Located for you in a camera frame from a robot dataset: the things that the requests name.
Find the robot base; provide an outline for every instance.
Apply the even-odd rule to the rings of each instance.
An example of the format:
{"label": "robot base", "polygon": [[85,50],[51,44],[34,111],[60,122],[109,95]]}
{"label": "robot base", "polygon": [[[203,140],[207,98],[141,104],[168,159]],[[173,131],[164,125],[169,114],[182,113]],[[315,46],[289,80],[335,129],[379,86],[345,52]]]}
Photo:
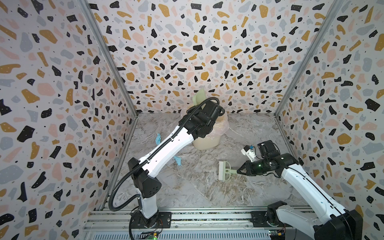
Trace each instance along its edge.
{"label": "robot base", "polygon": [[153,215],[150,219],[147,219],[147,221],[146,221],[146,218],[143,217],[141,212],[134,213],[132,217],[134,218],[132,222],[132,229],[156,228],[156,227],[157,229],[161,229],[161,228],[170,228],[172,213],[157,212],[157,214]]}

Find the brush bristles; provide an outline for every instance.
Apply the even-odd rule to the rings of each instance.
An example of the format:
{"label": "brush bristles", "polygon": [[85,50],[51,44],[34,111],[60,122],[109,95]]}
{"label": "brush bristles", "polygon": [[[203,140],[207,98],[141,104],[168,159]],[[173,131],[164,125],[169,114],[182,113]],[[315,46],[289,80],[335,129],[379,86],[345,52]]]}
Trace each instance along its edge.
{"label": "brush bristles", "polygon": [[223,161],[219,161],[218,163],[218,179],[220,181],[224,181],[224,172],[225,172],[225,165]]}

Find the mounting plate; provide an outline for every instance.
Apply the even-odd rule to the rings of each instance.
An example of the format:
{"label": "mounting plate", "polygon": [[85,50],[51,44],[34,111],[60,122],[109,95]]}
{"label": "mounting plate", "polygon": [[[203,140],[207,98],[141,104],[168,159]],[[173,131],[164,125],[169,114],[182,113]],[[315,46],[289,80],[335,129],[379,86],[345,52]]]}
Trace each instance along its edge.
{"label": "mounting plate", "polygon": [[[161,228],[170,228],[170,222],[172,221],[172,213],[159,212],[159,216],[157,219],[161,220],[159,221],[160,225],[157,227],[158,230],[160,230]],[[140,229],[146,228],[142,219],[139,219],[139,221],[133,221],[132,229],[137,229],[137,228],[140,228]]]}
{"label": "mounting plate", "polygon": [[[266,222],[266,211],[252,211],[250,221],[253,224],[253,227],[266,227],[270,228],[271,226]],[[280,222],[276,227],[283,227],[284,223]]]}

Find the pink terrazzo spot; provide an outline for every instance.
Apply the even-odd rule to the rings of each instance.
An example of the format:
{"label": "pink terrazzo spot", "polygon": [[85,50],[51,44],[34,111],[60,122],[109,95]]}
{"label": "pink terrazzo spot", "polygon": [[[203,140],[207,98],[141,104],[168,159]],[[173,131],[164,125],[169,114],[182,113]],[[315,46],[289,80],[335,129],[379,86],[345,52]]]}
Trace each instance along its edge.
{"label": "pink terrazzo spot", "polygon": [[13,121],[14,122],[25,122],[26,119],[25,118],[13,118]]}
{"label": "pink terrazzo spot", "polygon": [[37,92],[43,96],[53,96],[55,94],[55,90],[49,83],[39,83],[37,85]]}
{"label": "pink terrazzo spot", "polygon": [[34,55],[34,53],[30,53],[30,54],[28,54],[28,59],[31,61],[34,61],[34,60],[36,60],[36,56]]}
{"label": "pink terrazzo spot", "polygon": [[181,41],[181,38],[179,38],[178,36],[173,36],[173,39],[178,43],[178,42],[180,42]]}
{"label": "pink terrazzo spot", "polygon": [[44,148],[44,150],[43,150],[43,159],[46,160],[48,158],[48,155],[49,155],[49,150]]}
{"label": "pink terrazzo spot", "polygon": [[131,13],[135,12],[127,2],[125,2],[125,4],[126,4],[127,9],[128,9],[129,12],[131,12]]}
{"label": "pink terrazzo spot", "polygon": [[51,124],[49,126],[49,129],[48,129],[48,133],[53,136],[53,137],[57,137],[57,127],[56,127],[56,124]]}
{"label": "pink terrazzo spot", "polygon": [[376,130],[377,129],[377,125],[372,123],[372,122],[367,122],[366,124],[361,126],[361,129],[362,130]]}
{"label": "pink terrazzo spot", "polygon": [[41,166],[42,166],[45,170],[47,170],[47,169],[50,169],[50,168],[52,167],[52,164],[50,164],[50,163],[42,163]]}
{"label": "pink terrazzo spot", "polygon": [[353,20],[351,21],[351,23],[348,25],[348,32],[350,32],[350,31],[353,30],[354,23],[355,23],[355,19],[353,19]]}
{"label": "pink terrazzo spot", "polygon": [[230,34],[229,32],[226,32],[225,34],[223,34],[223,40],[226,44],[230,44],[232,42],[232,34]]}
{"label": "pink terrazzo spot", "polygon": [[336,50],[331,49],[327,52],[327,61],[330,63],[332,62],[336,57]]}
{"label": "pink terrazzo spot", "polygon": [[27,179],[28,179],[28,180],[32,180],[33,177],[36,176],[36,175],[37,175],[37,172],[34,172],[34,173],[32,173],[31,175],[29,175],[29,176],[27,177]]}
{"label": "pink terrazzo spot", "polygon": [[268,41],[269,41],[269,39],[268,39],[268,38],[266,38],[266,36],[262,36],[262,41],[263,41],[263,43],[266,43],[266,42],[268,42]]}
{"label": "pink terrazzo spot", "polygon": [[74,62],[76,65],[78,65],[79,67],[82,66],[82,64],[81,64],[82,61],[81,61],[81,60],[76,60],[76,59],[75,59],[73,62]]}
{"label": "pink terrazzo spot", "polygon": [[101,8],[104,10],[105,14],[108,14],[108,8],[105,5],[103,5]]}
{"label": "pink terrazzo spot", "polygon": [[64,16],[65,15],[65,10],[64,9],[62,9],[62,8],[58,8],[58,11],[59,11],[59,13],[62,15],[62,16]]}
{"label": "pink terrazzo spot", "polygon": [[359,74],[358,83],[364,83],[365,82],[365,74],[361,73]]}
{"label": "pink terrazzo spot", "polygon": [[37,201],[37,198],[31,197],[31,199],[29,200],[29,205],[35,205],[36,201]]}
{"label": "pink terrazzo spot", "polygon": [[8,211],[8,204],[7,205],[0,205],[0,214],[3,212]]}
{"label": "pink terrazzo spot", "polygon": [[45,208],[48,208],[48,209],[51,209],[51,207],[52,207],[52,203],[53,203],[53,201],[50,201],[50,202],[47,203],[44,207],[45,207]]}
{"label": "pink terrazzo spot", "polygon": [[327,122],[325,122],[325,126],[337,127],[339,126],[339,122],[336,121],[335,119],[330,119]]}
{"label": "pink terrazzo spot", "polygon": [[376,65],[378,67],[383,67],[384,66],[384,59],[380,59],[379,61],[376,62]]}
{"label": "pink terrazzo spot", "polygon": [[177,12],[176,12],[175,6],[173,6],[170,10],[172,11],[173,15],[176,17],[177,16]]}
{"label": "pink terrazzo spot", "polygon": [[58,162],[53,166],[52,177],[57,179],[57,181],[61,181],[63,178],[61,175],[61,164]]}
{"label": "pink terrazzo spot", "polygon": [[16,155],[20,152],[22,147],[15,148],[12,152],[10,152],[4,159],[3,162],[11,162]]}
{"label": "pink terrazzo spot", "polygon": [[140,44],[144,44],[144,37],[139,34],[139,33],[134,33],[132,35],[133,39],[135,39],[136,42],[140,43]]}
{"label": "pink terrazzo spot", "polygon": [[73,140],[73,138],[74,138],[73,135],[67,133],[67,134],[65,135],[65,140],[64,140],[64,141]]}
{"label": "pink terrazzo spot", "polygon": [[359,145],[360,142],[361,142],[361,138],[359,138],[358,136],[355,135],[354,140],[353,140],[353,144],[355,144],[357,146],[357,145]]}
{"label": "pink terrazzo spot", "polygon": [[10,59],[19,60],[19,55],[14,54],[13,52],[8,51],[5,48],[0,47],[0,51],[4,53],[5,56],[9,57]]}
{"label": "pink terrazzo spot", "polygon": [[55,34],[57,34],[60,38],[63,38],[63,37],[64,37],[64,35],[57,29],[57,27],[54,27],[54,28],[53,28],[53,32],[54,32]]}
{"label": "pink terrazzo spot", "polygon": [[229,11],[231,14],[233,14],[233,12],[234,12],[233,7],[232,7],[232,3],[231,3],[231,2],[229,3],[228,11]]}

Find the metal frame edge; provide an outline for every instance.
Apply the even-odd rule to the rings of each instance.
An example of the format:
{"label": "metal frame edge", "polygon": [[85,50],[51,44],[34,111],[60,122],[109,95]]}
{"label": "metal frame edge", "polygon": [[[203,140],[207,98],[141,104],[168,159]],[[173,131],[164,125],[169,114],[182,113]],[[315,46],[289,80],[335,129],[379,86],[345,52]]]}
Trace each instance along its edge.
{"label": "metal frame edge", "polygon": [[288,142],[287,136],[284,134],[283,126],[280,124],[280,121],[277,118],[275,118],[275,122],[277,124],[277,127],[279,128],[279,132],[280,132],[281,136],[283,137],[284,143],[287,146],[289,153],[292,156],[297,157],[296,154],[295,154],[295,151],[293,150],[293,148],[291,146],[291,144]]}
{"label": "metal frame edge", "polygon": [[328,29],[331,26],[333,20],[335,19],[337,13],[339,12],[342,4],[343,4],[343,0],[334,0],[331,6],[329,7],[328,13],[326,15],[325,20],[321,24],[319,32],[315,36],[315,39],[313,40],[306,55],[304,56],[303,61],[301,62],[301,65],[297,69],[291,83],[288,86],[288,89],[285,91],[283,98],[281,99],[279,105],[276,108],[276,111],[274,113],[275,116],[280,115],[281,111],[283,110],[285,103],[288,101],[289,96],[291,95],[291,93],[295,89],[295,86],[297,85],[301,76],[303,75],[305,68],[307,67],[308,63],[311,61],[317,48],[320,46],[321,40],[323,39],[325,33],[328,32]]}
{"label": "metal frame edge", "polygon": [[107,199],[109,197],[109,193],[112,191],[112,189],[116,185],[116,182],[118,181],[119,174],[120,174],[120,171],[121,171],[121,167],[122,167],[122,164],[124,163],[124,159],[125,159],[126,154],[128,152],[129,145],[131,144],[133,133],[135,132],[136,124],[137,124],[138,120],[139,120],[139,118],[135,118],[134,122],[131,124],[131,129],[130,129],[130,131],[128,133],[125,146],[124,146],[123,150],[121,151],[121,154],[120,154],[120,157],[119,157],[119,161],[118,161],[118,164],[116,166],[116,170],[114,171],[114,173],[113,173],[113,175],[111,177],[111,184],[109,184],[109,186],[108,186],[108,190],[107,190],[108,194],[105,196],[105,199],[103,199],[103,204],[100,205],[100,207],[98,209],[100,211],[102,211],[104,209],[105,203],[107,202]]}
{"label": "metal frame edge", "polygon": [[83,14],[85,16],[87,23],[89,24],[89,28],[91,29],[94,37],[96,38],[96,42],[99,45],[99,48],[100,48],[102,55],[105,57],[105,60],[111,69],[111,72],[112,72],[112,74],[113,74],[113,76],[114,76],[114,78],[115,78],[115,80],[116,80],[116,82],[117,82],[117,84],[121,90],[121,94],[122,94],[123,98],[127,102],[130,111],[133,113],[135,118],[137,118],[137,111],[133,105],[133,102],[131,101],[131,98],[129,97],[129,93],[127,92],[127,89],[125,88],[124,83],[121,80],[121,76],[117,70],[115,62],[113,61],[113,59],[109,53],[108,46],[104,42],[103,35],[102,35],[102,33],[101,33],[97,23],[96,23],[96,19],[93,17],[93,14],[92,14],[91,8],[89,7],[88,1],[87,0],[77,0],[77,2],[79,3],[81,11],[83,12]]}

